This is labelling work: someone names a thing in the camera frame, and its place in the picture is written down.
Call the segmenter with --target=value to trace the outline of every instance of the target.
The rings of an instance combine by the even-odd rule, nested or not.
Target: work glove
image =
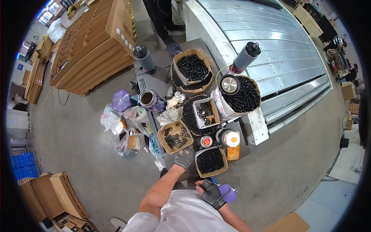
[[[183,167],[185,170],[187,170],[187,168],[191,166],[193,161],[194,161],[194,150],[193,150],[192,145],[189,145],[183,150],[175,153],[174,164],[177,164]]]
[[[219,187],[212,181],[207,179],[199,180],[196,182],[196,189],[200,193],[201,198],[216,210],[219,210],[226,203],[219,191]]]

